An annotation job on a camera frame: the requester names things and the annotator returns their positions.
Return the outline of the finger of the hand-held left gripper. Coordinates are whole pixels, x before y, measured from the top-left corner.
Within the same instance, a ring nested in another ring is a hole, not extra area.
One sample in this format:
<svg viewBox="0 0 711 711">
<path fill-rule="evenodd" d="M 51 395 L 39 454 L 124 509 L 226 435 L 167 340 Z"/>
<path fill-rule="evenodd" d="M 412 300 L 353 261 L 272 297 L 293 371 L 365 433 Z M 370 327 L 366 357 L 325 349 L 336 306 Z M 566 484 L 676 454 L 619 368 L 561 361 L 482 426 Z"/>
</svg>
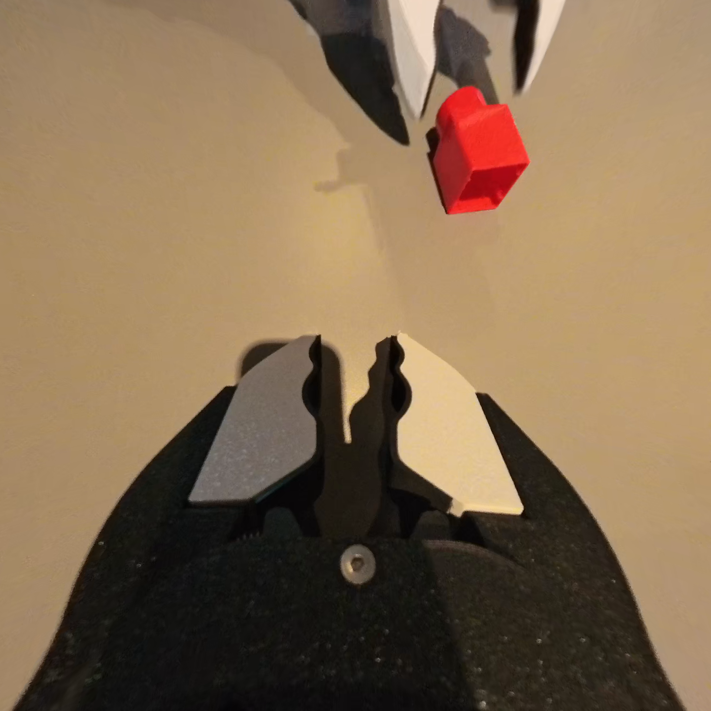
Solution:
<svg viewBox="0 0 711 711">
<path fill-rule="evenodd" d="M 383 2 L 390 64 L 400 96 L 415 120 L 422 117 L 437 67 L 440 8 L 440 1 Z"/>
<path fill-rule="evenodd" d="M 564 9 L 565 1 L 517 1 L 513 34 L 515 90 L 529 90 Z"/>
</svg>

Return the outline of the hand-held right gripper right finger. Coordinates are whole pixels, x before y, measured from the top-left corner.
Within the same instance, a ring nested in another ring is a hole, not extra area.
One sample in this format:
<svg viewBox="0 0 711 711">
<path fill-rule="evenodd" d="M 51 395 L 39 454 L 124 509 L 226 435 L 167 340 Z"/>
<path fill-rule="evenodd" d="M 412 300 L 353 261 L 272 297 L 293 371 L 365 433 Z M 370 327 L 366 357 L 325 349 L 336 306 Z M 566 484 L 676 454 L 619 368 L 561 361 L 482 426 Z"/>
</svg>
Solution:
<svg viewBox="0 0 711 711">
<path fill-rule="evenodd" d="M 455 517 L 524 506 L 475 387 L 406 333 L 393 339 L 389 486 Z"/>
</svg>

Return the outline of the red mega block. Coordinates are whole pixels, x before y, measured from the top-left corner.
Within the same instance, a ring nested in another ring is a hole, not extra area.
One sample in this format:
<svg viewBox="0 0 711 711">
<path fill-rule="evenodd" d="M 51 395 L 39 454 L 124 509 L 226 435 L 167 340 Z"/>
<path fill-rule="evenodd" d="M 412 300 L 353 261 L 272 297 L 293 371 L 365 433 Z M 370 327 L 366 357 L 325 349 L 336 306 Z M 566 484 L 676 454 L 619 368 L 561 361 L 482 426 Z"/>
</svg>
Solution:
<svg viewBox="0 0 711 711">
<path fill-rule="evenodd" d="M 425 139 L 448 215 L 496 209 L 530 164 L 509 106 L 473 86 L 449 95 Z"/>
</svg>

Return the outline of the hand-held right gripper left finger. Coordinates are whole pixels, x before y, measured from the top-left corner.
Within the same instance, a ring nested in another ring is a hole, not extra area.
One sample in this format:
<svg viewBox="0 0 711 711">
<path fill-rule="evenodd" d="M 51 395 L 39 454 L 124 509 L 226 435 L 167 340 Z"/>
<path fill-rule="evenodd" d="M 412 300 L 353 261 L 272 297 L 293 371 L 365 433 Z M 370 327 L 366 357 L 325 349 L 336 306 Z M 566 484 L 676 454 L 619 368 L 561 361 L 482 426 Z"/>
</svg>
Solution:
<svg viewBox="0 0 711 711">
<path fill-rule="evenodd" d="M 244 374 L 188 497 L 190 505 L 265 500 L 318 460 L 321 336 L 285 343 Z"/>
</svg>

